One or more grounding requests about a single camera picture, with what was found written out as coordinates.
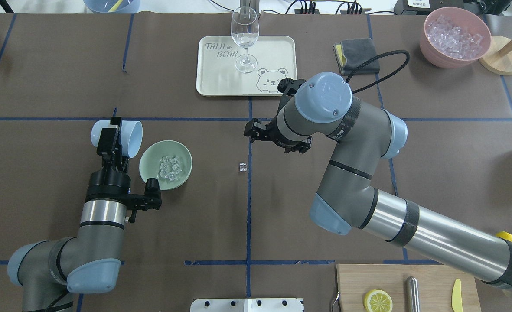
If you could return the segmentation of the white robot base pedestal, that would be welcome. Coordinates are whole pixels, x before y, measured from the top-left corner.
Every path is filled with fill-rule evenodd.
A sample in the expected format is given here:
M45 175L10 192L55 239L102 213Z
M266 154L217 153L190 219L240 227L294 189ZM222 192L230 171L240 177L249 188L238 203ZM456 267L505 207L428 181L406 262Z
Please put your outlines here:
M298 298L228 298L196 299L191 312L304 312L303 299Z

